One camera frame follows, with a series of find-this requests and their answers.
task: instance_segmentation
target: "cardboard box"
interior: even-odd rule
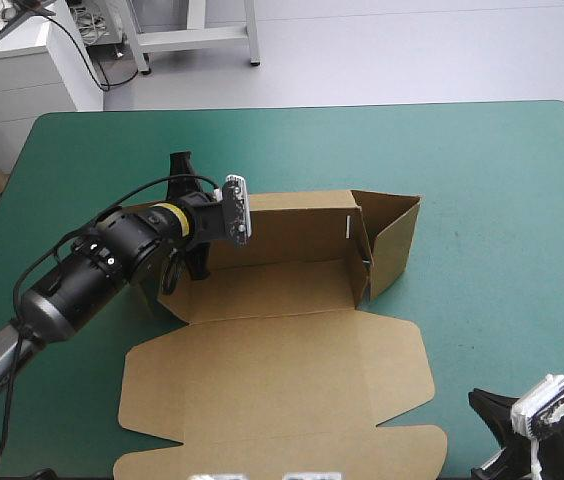
[[[160,299],[190,326],[126,358],[120,424],[184,445],[123,456],[116,480],[436,478],[439,428],[376,427],[433,398],[419,329],[356,310],[405,269],[419,204],[349,190],[253,195],[249,245],[215,244],[211,276]]]

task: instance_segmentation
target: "desk leg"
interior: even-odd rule
[[[251,51],[251,65],[260,65],[260,44],[258,42],[258,26],[255,20],[254,0],[244,0],[246,13],[246,34],[249,37],[249,50]]]
[[[146,74],[150,71],[150,68],[147,63],[147,58],[144,56],[144,52],[140,46],[140,41],[138,40],[139,25],[136,24],[137,20],[134,20],[135,9],[133,8],[133,4],[130,0],[117,0],[116,3],[120,19],[122,20],[122,27],[124,28],[124,33],[126,34],[127,42],[129,42],[135,63],[138,66],[138,70]]]

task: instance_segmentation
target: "table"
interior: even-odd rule
[[[0,204],[0,326],[34,258],[186,149],[201,174],[243,174],[252,192],[424,195],[406,273],[364,308],[422,329],[437,394],[392,423],[448,432],[443,476],[466,476],[495,449],[469,390],[518,395],[564,373],[560,102],[46,115]],[[140,298],[125,290],[23,372],[4,474],[108,476],[121,454],[170,445],[117,424],[125,352],[174,328]]]
[[[10,3],[0,0],[1,5]],[[66,2],[59,0],[49,9],[78,40],[90,62]],[[3,26],[0,18],[0,30]],[[102,110],[103,98],[66,34],[43,18],[27,20],[0,41],[2,169],[12,169],[37,117],[49,112]]]

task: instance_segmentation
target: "unfolded cardboard box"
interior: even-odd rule
[[[160,298],[190,325],[126,358],[120,424],[183,445],[123,456],[116,480],[436,478],[438,427],[377,427],[433,397],[420,331],[356,310],[405,269],[419,202],[253,195],[249,245],[214,244],[211,276]]]

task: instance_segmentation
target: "power cord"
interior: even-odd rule
[[[193,178],[193,179],[197,179],[197,180],[202,180],[202,181],[210,184],[215,190],[220,188],[219,185],[217,183],[215,183],[209,177],[204,177],[202,175],[188,174],[188,173],[178,174],[178,175],[169,175],[167,177],[158,178],[158,179],[153,180],[151,182],[145,183],[144,185],[139,186],[138,188],[130,191],[129,193],[127,193],[123,197],[119,198],[118,200],[113,202],[111,205],[106,207],[104,210],[100,211],[97,215],[95,215],[95,217],[93,217],[91,220],[89,220],[83,227],[80,227],[76,230],[72,230],[72,231],[66,233],[65,235],[63,235],[62,238],[55,245],[53,245],[49,250],[46,251],[46,253],[44,253],[44,255],[42,255],[35,262],[33,262],[29,267],[27,267],[24,270],[24,272],[22,272],[22,274],[16,280],[16,282],[13,286],[13,292],[12,292],[13,298],[12,298],[12,300],[13,300],[13,311],[15,313],[14,323],[15,323],[16,328],[18,329],[18,340],[17,340],[17,343],[16,343],[15,348],[13,350],[13,358],[11,360],[11,365],[9,366],[8,383],[7,383],[7,386],[6,386],[6,397],[5,397],[5,400],[4,400],[4,414],[3,414],[3,417],[2,417],[2,433],[0,435],[0,460],[2,459],[2,454],[4,453],[4,448],[6,447],[6,442],[7,442],[8,437],[9,437],[9,423],[10,423],[10,420],[11,420],[11,405],[13,403],[13,389],[14,389],[14,384],[15,384],[15,374],[17,373],[17,368],[18,368],[18,360],[20,359],[20,353],[22,351],[22,345],[24,343],[24,340],[27,338],[26,327],[25,327],[26,322],[25,322],[25,320],[22,317],[22,314],[20,312],[20,302],[21,302],[20,288],[22,287],[22,284],[24,283],[26,278],[31,274],[31,272],[33,272],[33,270],[35,270],[38,266],[40,266],[40,264],[42,264],[42,262],[44,262],[44,260],[46,260],[47,258],[52,256],[55,259],[56,263],[59,265],[60,264],[60,256],[58,254],[58,250],[60,249],[60,247],[62,247],[62,245],[67,243],[69,240],[76,238],[76,237],[79,237],[80,235],[83,235],[86,231],[89,230],[90,227],[94,226],[102,216],[104,216],[106,213],[110,212],[113,208],[118,207],[122,202],[128,200],[129,198],[133,197],[134,195],[140,193],[141,191],[146,190],[147,188],[152,187],[154,185],[157,185],[159,183],[168,182],[168,181],[171,181],[171,180],[185,179],[185,178]]]
[[[84,67],[86,68],[86,71],[89,72],[89,76],[91,77],[91,79],[93,80],[95,85],[100,90],[102,90],[103,92],[109,92],[109,91],[111,91],[111,88],[113,88],[113,87],[119,87],[120,85],[125,85],[125,84],[129,83],[130,81],[132,81],[135,77],[137,77],[139,71],[136,69],[135,73],[133,75],[131,75],[131,77],[127,78],[126,80],[124,80],[122,82],[118,82],[118,83],[109,83],[107,76],[104,73],[104,69],[102,68],[102,65],[100,64],[100,62],[98,60],[96,60],[96,63],[100,66],[100,69],[102,70],[102,73],[104,74],[104,78],[105,78],[105,83],[101,83],[100,80],[98,80],[96,78],[95,74],[91,71],[91,68],[89,66],[89,62],[84,57],[84,54],[82,53],[82,50],[80,49],[80,46],[78,45],[78,42],[75,40],[75,38],[73,38],[73,35],[71,35],[71,32],[69,32],[64,27],[64,25],[62,25],[60,22],[58,22],[57,20],[55,20],[52,17],[47,17],[45,15],[40,14],[35,9],[29,7],[28,5],[26,5],[26,3],[24,3],[20,0],[14,0],[14,2],[17,3],[19,7],[30,10],[31,12],[33,12],[35,15],[37,15],[39,17],[46,18],[49,22],[53,23],[60,30],[62,30],[67,35],[67,37],[69,37],[69,40],[71,40],[71,43],[73,43],[73,46],[78,51],[78,54],[80,55],[80,58],[82,59],[82,63],[84,64]]]

